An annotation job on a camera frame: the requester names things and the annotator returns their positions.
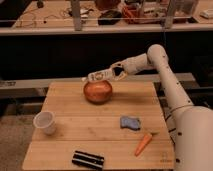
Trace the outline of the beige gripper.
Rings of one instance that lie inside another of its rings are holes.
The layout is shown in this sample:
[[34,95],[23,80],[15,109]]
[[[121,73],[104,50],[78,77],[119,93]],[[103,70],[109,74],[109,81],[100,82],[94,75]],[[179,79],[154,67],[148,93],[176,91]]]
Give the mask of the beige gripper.
[[116,62],[110,66],[112,70],[113,79],[115,81],[122,80],[127,76],[127,72],[124,69],[122,62]]

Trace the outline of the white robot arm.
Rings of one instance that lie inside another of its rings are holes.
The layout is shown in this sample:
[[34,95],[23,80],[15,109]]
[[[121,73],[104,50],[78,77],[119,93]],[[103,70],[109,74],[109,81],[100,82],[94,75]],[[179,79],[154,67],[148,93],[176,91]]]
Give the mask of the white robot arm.
[[142,70],[156,69],[176,126],[174,171],[213,171],[213,110],[195,106],[171,70],[163,46],[111,65],[123,71],[116,80]]

